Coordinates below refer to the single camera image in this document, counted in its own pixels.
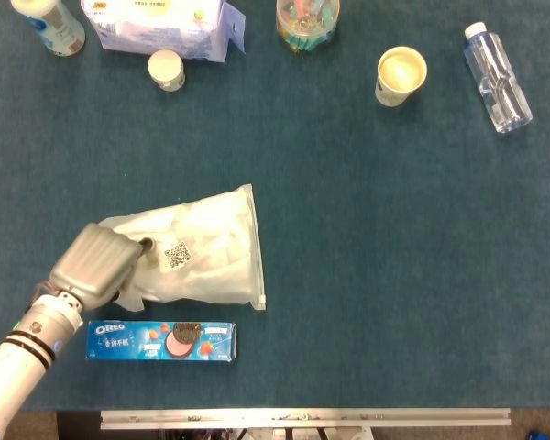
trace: oreo box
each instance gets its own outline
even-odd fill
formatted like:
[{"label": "oreo box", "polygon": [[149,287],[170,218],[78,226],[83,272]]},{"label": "oreo box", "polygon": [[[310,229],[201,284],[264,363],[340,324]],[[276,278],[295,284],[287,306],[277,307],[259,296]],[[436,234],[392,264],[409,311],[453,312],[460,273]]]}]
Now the oreo box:
[{"label": "oreo box", "polygon": [[90,321],[85,356],[98,360],[236,358],[237,325],[156,321]]}]

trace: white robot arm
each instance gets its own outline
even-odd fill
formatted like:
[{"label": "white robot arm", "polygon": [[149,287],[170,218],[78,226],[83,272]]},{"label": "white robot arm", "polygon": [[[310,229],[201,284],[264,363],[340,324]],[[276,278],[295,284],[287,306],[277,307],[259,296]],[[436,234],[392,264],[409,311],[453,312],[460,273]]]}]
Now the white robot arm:
[{"label": "white robot arm", "polygon": [[89,224],[51,271],[38,297],[0,344],[0,439],[20,405],[82,325],[80,313],[109,303],[152,242]]}]

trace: metal bar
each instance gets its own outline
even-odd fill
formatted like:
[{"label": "metal bar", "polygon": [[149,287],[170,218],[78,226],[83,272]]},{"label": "metal bar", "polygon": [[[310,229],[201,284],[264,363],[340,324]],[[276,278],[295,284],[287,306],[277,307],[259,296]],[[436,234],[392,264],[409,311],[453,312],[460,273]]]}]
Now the metal bar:
[{"label": "metal bar", "polygon": [[102,411],[102,429],[509,426],[510,409],[237,408]]}]

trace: clear ziplock bag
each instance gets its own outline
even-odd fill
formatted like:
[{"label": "clear ziplock bag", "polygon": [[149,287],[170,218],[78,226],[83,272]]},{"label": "clear ziplock bag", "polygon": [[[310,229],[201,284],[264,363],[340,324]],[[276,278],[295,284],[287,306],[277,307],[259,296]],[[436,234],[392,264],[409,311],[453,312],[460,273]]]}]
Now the clear ziplock bag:
[{"label": "clear ziplock bag", "polygon": [[120,288],[116,302],[144,309],[143,300],[189,298],[207,303],[251,303],[265,310],[259,229],[251,185],[197,202],[105,219],[101,226],[152,249]]}]

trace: white bottle cap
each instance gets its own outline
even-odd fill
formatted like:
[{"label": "white bottle cap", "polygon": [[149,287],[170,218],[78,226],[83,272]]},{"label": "white bottle cap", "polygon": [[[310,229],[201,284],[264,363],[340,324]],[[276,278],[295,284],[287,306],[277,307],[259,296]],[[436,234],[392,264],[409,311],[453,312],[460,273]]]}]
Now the white bottle cap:
[{"label": "white bottle cap", "polygon": [[480,34],[481,32],[487,32],[487,27],[485,26],[485,23],[479,21],[465,29],[465,37],[467,37],[467,39],[472,39],[474,36]]},{"label": "white bottle cap", "polygon": [[167,92],[175,92],[185,83],[183,61],[172,50],[158,50],[148,59],[150,77]]}]

